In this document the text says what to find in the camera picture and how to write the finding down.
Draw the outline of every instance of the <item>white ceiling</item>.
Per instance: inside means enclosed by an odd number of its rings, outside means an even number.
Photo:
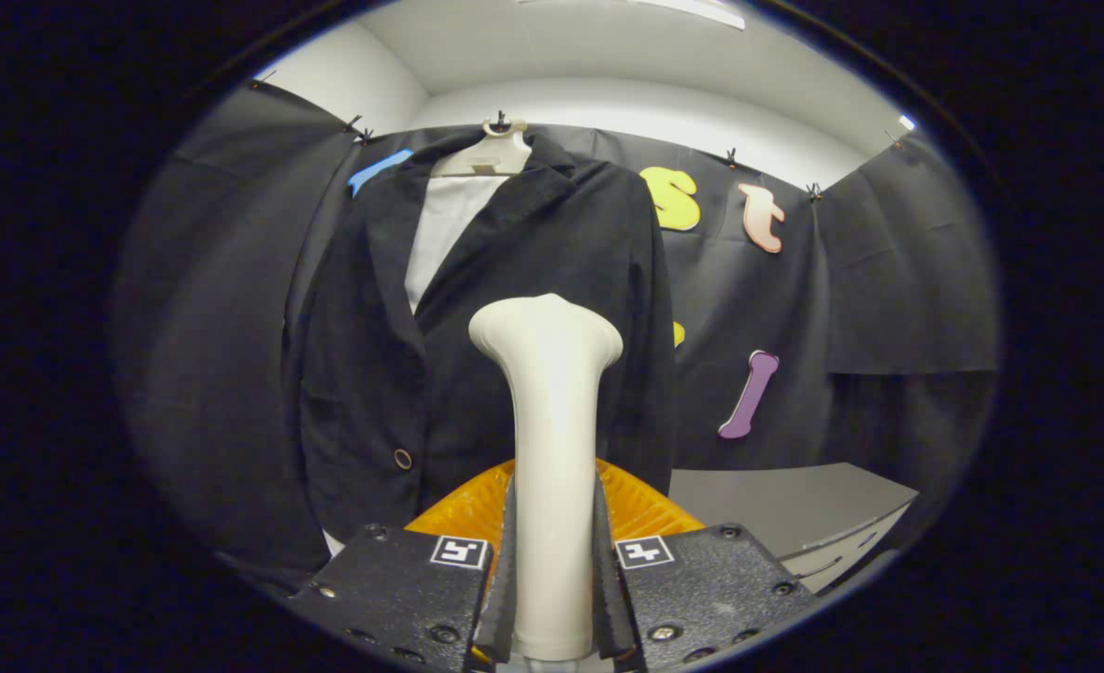
[[[901,113],[835,61],[728,1],[740,31],[626,0],[399,0],[359,19],[432,95],[551,76],[623,77],[755,104],[860,150]]]

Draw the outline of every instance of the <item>jacket pocket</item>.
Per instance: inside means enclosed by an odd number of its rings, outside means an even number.
[[[302,453],[307,459],[308,478],[314,479],[314,468],[338,462],[347,413],[342,400],[308,391],[305,384],[300,406]]]

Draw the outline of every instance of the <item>white wall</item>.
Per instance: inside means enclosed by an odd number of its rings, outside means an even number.
[[[300,95],[342,120],[357,115],[357,128],[375,136],[405,131],[429,97],[410,72],[372,33],[348,21],[282,56],[257,74],[268,84]]]
[[[435,95],[406,126],[479,124],[497,110],[528,122],[582,126],[666,140],[725,156],[795,186],[830,186],[869,157],[763,107],[703,90],[629,79],[555,77]]]
[[[534,124],[582,126],[666,140],[723,156],[795,186],[830,186],[868,157],[824,131],[722,95],[634,79],[546,77],[427,94],[389,47],[358,22],[318,35],[269,65],[270,84],[340,119],[363,115],[375,136],[479,124],[498,109]]]

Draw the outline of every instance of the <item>blue foam piece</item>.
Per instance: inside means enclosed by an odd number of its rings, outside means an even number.
[[[373,175],[379,174],[381,171],[390,167],[401,164],[413,153],[414,152],[411,150],[400,150],[396,154],[390,154],[390,157],[381,159],[381,161],[371,167],[358,170],[350,179],[348,179],[348,186],[351,186],[351,195],[355,196],[357,192],[360,191],[361,184],[368,182],[369,178],[373,178]]]

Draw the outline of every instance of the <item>jacket sleeve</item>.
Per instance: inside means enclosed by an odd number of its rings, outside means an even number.
[[[630,204],[630,333],[608,455],[667,494],[677,425],[672,302],[659,217],[645,180],[637,180]]]

